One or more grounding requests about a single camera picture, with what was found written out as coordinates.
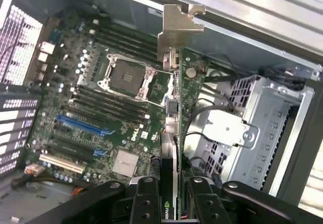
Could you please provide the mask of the dark grey PC case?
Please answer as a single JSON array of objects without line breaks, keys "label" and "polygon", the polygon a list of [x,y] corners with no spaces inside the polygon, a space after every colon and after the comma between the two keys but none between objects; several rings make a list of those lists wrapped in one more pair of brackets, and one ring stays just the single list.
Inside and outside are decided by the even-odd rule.
[{"label": "dark grey PC case", "polygon": [[[312,166],[323,146],[323,0],[0,0],[0,224],[26,224],[101,185],[78,189],[65,182],[30,181],[24,175],[25,145],[42,102],[37,83],[55,50],[49,41],[50,17],[66,8],[103,15],[156,37],[158,44],[164,5],[181,5],[183,13],[189,5],[203,5],[205,13],[193,17],[204,31],[182,50],[181,219],[166,221],[160,207],[161,224],[199,224],[187,177],[201,174],[218,187],[226,183],[219,173],[208,174],[195,150],[200,140],[211,142],[202,133],[211,111],[235,113],[217,85],[253,76],[294,91],[306,86],[314,90],[292,154],[286,146],[296,107],[289,112],[264,186],[257,190],[323,218],[323,175],[315,179],[314,192],[306,199]],[[157,53],[156,59],[163,68]],[[197,71],[195,78],[186,76],[190,67]],[[160,134],[159,153],[150,159],[147,174],[127,183],[109,181],[129,186],[140,177],[154,176],[160,197]]]}]

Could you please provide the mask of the silver CPU socket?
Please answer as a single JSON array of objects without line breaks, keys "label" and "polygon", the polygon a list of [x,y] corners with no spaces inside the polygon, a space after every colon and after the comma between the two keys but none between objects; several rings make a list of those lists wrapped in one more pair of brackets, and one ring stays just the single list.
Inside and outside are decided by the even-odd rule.
[{"label": "silver CPU socket", "polygon": [[134,101],[147,101],[149,85],[157,70],[149,64],[121,54],[108,54],[103,79],[97,85],[105,92],[130,98]]}]

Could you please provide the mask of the white expansion slot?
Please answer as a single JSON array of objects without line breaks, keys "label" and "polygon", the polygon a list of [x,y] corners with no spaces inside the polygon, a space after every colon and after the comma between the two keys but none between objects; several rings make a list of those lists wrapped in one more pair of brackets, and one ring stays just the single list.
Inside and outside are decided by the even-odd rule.
[{"label": "white expansion slot", "polygon": [[78,174],[82,174],[85,172],[85,167],[81,166],[79,164],[76,164],[72,161],[54,156],[54,155],[49,155],[49,154],[41,154],[39,156],[39,160],[40,161],[45,161],[47,163],[50,163],[52,165],[64,168],[66,170],[78,173]]}]

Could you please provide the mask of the black long expansion slot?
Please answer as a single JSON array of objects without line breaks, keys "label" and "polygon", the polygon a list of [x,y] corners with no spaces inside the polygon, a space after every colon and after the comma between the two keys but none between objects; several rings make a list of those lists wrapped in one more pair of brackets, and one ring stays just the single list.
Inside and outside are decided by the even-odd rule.
[{"label": "black long expansion slot", "polygon": [[84,162],[92,162],[94,159],[94,157],[92,155],[92,151],[85,150],[80,147],[47,144],[46,149],[48,151],[57,152],[57,153],[63,154],[64,156],[68,156],[70,158],[82,160]]},{"label": "black long expansion slot", "polygon": [[80,142],[77,142],[77,141],[74,141],[74,140],[70,140],[70,139],[67,139],[67,138],[61,137],[61,136],[59,136],[59,135],[52,134],[52,135],[50,136],[50,139],[57,140],[57,141],[59,141],[59,142],[65,143],[65,144],[70,144],[70,145],[73,145],[73,146],[76,146],[76,147],[82,148],[82,149],[84,149],[84,150],[87,150],[87,151],[91,151],[91,152],[93,152],[93,151],[94,151],[94,147],[91,147],[91,146],[85,145],[85,144],[83,144],[83,143],[80,143]]},{"label": "black long expansion slot", "polygon": [[102,117],[95,116],[91,113],[76,109],[74,107],[63,105],[59,108],[59,111],[67,117],[74,118],[94,126],[105,127],[108,124],[108,122],[105,121]]}]

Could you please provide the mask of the silver locking lever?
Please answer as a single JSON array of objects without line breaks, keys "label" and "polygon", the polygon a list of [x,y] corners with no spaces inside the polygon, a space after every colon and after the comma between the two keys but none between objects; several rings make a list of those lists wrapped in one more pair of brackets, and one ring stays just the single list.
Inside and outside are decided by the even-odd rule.
[{"label": "silver locking lever", "polygon": [[162,99],[161,102],[153,102],[151,100],[147,100],[147,102],[158,107],[166,107],[165,99]]},{"label": "silver locking lever", "polygon": [[164,74],[169,74],[169,75],[172,75],[173,73],[172,72],[167,72],[167,71],[163,71],[163,70],[157,70],[157,69],[154,69],[154,68],[148,68],[149,71],[152,71],[155,75],[157,73],[164,73]]}]

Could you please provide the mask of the silver chipset heat sink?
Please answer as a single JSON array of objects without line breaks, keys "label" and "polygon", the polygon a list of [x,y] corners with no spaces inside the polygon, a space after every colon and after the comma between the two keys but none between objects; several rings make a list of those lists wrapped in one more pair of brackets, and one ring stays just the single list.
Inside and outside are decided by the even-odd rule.
[{"label": "silver chipset heat sink", "polygon": [[139,156],[125,150],[119,150],[112,172],[132,178],[137,169]]}]

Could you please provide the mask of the perforated silver disk cage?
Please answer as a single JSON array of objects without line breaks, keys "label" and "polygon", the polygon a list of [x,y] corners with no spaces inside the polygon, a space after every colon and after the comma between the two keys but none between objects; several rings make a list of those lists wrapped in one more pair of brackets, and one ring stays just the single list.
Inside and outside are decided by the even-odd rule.
[{"label": "perforated silver disk cage", "polygon": [[291,155],[314,96],[308,86],[294,91],[270,79],[253,76],[221,82],[217,89],[229,97],[235,113],[208,114],[195,155],[203,158],[208,174],[219,173],[223,182],[239,181],[253,188],[264,186],[292,107],[295,122],[287,140]]}]

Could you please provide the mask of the blue expansion slot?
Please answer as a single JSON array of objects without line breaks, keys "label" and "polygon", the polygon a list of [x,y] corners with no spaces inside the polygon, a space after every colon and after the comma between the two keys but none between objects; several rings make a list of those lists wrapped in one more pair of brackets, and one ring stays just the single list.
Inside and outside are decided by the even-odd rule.
[{"label": "blue expansion slot", "polygon": [[74,118],[70,118],[70,117],[67,117],[67,116],[64,116],[64,115],[58,115],[56,120],[60,121],[60,122],[63,122],[63,123],[66,123],[68,125],[71,125],[71,126],[74,126],[74,127],[89,131],[89,132],[92,132],[92,133],[94,133],[96,135],[100,135],[100,136],[105,136],[106,135],[105,130],[100,129],[100,128],[95,127],[95,126],[92,126],[92,125],[90,125],[88,123],[84,123],[84,122],[79,121],[79,120],[74,119]]}]

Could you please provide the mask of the white power connector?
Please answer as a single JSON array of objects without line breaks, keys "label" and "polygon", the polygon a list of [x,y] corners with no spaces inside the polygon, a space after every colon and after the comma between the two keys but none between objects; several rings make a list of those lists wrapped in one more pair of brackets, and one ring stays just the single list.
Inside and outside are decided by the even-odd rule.
[{"label": "white power connector", "polygon": [[25,167],[24,174],[37,177],[41,173],[43,173],[44,170],[45,170],[45,167],[32,163]]}]

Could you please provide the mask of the green motherboard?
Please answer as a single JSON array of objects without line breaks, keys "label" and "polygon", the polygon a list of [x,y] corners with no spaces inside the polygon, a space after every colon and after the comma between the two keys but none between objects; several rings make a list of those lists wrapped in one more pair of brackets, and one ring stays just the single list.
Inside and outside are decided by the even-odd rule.
[{"label": "green motherboard", "polygon": [[[103,91],[97,82],[105,75],[109,64],[107,55],[117,52],[95,42],[96,28],[100,24],[109,22],[112,21],[103,15],[88,14],[73,8],[66,8],[48,20],[49,41],[55,45],[55,50],[50,58],[50,64],[46,66],[46,72],[42,75],[42,80],[37,83],[42,93],[42,102],[31,136],[25,145],[26,153],[24,154],[24,169],[34,163],[45,167],[45,170],[37,177],[24,174],[28,180],[65,182],[78,189],[99,185],[112,179],[127,183],[130,177],[112,172],[119,150],[122,149],[139,156],[133,177],[147,174],[150,159],[158,155],[159,134],[165,130],[165,108],[147,101],[134,101],[122,97],[146,106],[150,119],[145,125],[132,125],[113,118],[103,118],[108,122],[107,126],[95,127],[105,130],[105,136],[96,135],[56,120],[58,115],[63,115],[59,108],[70,102],[76,86],[82,85],[110,94]],[[173,85],[173,74],[157,73],[149,85],[148,100],[161,102],[162,99],[172,94]],[[54,130],[54,125],[67,126],[71,131],[63,133]],[[94,147],[93,161],[84,162],[48,151],[47,144],[73,146],[50,139],[52,134]],[[85,172],[78,174],[40,161],[41,154],[54,155],[72,161],[84,166]]]}]

